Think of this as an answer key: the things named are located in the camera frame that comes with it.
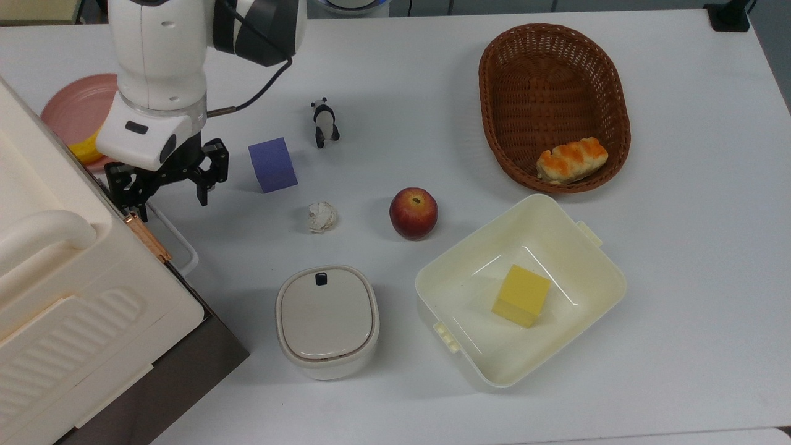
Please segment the yellow sponge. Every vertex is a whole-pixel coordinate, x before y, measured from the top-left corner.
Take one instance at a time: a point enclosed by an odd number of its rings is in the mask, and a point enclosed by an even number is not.
[[[86,140],[69,145],[69,150],[74,153],[74,156],[77,157],[82,165],[88,165],[91,162],[96,162],[102,159],[102,156],[104,156],[102,153],[99,153],[99,150],[97,150],[97,136],[99,135],[99,130],[101,130],[101,127],[99,127],[99,129],[90,135]]]
[[[550,280],[514,264],[505,276],[492,312],[529,328],[541,314],[550,285]]]

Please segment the white appliance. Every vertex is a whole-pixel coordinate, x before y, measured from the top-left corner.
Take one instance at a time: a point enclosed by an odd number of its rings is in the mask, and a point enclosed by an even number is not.
[[[204,311],[2,79],[0,108],[0,444],[48,445]]]
[[[390,0],[314,0],[309,5],[311,18],[390,17]]]

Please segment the black cable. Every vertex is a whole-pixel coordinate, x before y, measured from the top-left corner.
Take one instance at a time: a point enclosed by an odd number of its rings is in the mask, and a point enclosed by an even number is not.
[[[233,6],[231,6],[231,5],[230,5],[230,3],[228,3],[228,0],[219,0],[219,1],[222,1],[222,5],[223,5],[223,6],[224,6],[224,7],[225,7],[225,8],[228,10],[228,12],[229,12],[229,13],[230,13],[230,14],[231,14],[231,15],[232,15],[234,18],[236,18],[236,19],[237,19],[237,20],[238,20],[238,21],[239,21],[239,22],[240,22],[242,25],[244,25],[245,27],[247,27],[248,29],[250,29],[250,31],[252,31],[252,32],[253,32],[253,34],[256,34],[256,35],[257,35],[258,37],[260,37],[260,38],[261,38],[261,39],[262,39],[264,42],[266,42],[267,44],[269,44],[269,46],[271,46],[271,47],[272,47],[272,48],[274,48],[274,49],[275,49],[277,52],[279,52],[279,53],[280,53],[280,55],[281,55],[281,56],[283,56],[283,58],[284,58],[284,59],[286,59],[286,63],[284,63],[284,64],[283,64],[283,65],[282,65],[282,66],[281,66],[281,67],[280,67],[280,68],[279,68],[279,69],[278,69],[278,70],[277,70],[277,71],[276,71],[276,72],[275,72],[275,73],[272,75],[272,77],[269,79],[269,82],[267,82],[267,84],[266,84],[266,85],[264,85],[264,86],[263,86],[263,88],[262,88],[262,89],[261,89],[261,90],[260,90],[258,93],[256,93],[256,94],[255,94],[255,96],[251,97],[251,98],[250,98],[250,100],[248,100],[248,101],[244,102],[242,105],[237,105],[237,106],[235,106],[235,107],[231,106],[231,107],[218,108],[218,109],[216,109],[216,110],[211,110],[210,112],[208,112],[208,113],[206,114],[206,117],[207,117],[207,118],[209,118],[209,117],[216,117],[216,116],[222,116],[222,115],[224,115],[224,114],[230,114],[230,113],[232,113],[232,112],[237,112],[237,111],[239,111],[239,110],[241,110],[241,109],[245,109],[245,108],[247,108],[247,107],[248,107],[248,106],[250,106],[250,105],[251,105],[253,102],[257,101],[257,100],[259,99],[259,97],[263,96],[263,94],[264,94],[264,93],[265,93],[265,92],[266,92],[266,91],[267,91],[267,90],[268,90],[268,89],[269,89],[269,88],[272,86],[272,84],[274,83],[274,81],[278,80],[278,78],[280,77],[280,74],[283,74],[283,71],[287,70],[287,69],[288,69],[288,68],[291,66],[291,64],[293,63],[293,60],[291,59],[291,56],[290,56],[290,55],[288,55],[288,53],[286,53],[285,51],[283,51],[282,49],[280,49],[280,47],[279,47],[278,45],[274,44],[274,42],[272,42],[272,40],[269,40],[269,37],[267,37],[267,35],[266,35],[266,34],[264,34],[263,32],[259,31],[259,30],[258,30],[258,28],[256,28],[254,24],[250,23],[250,21],[249,21],[248,19],[246,19],[246,18],[242,17],[242,16],[241,16],[241,14],[239,14],[239,13],[238,13],[238,12],[237,12],[237,11],[236,11],[234,8],[233,8]]]

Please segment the yellow cube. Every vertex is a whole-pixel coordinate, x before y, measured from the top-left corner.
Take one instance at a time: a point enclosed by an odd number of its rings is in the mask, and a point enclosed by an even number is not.
[[[514,264],[505,276],[492,312],[529,328],[541,314],[550,285],[550,280]]]

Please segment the copper hinge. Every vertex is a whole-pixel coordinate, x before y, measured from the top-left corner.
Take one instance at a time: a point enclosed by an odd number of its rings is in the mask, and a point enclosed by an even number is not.
[[[166,263],[173,259],[170,253],[168,253],[159,240],[153,236],[137,214],[132,212],[123,221],[159,261]]]

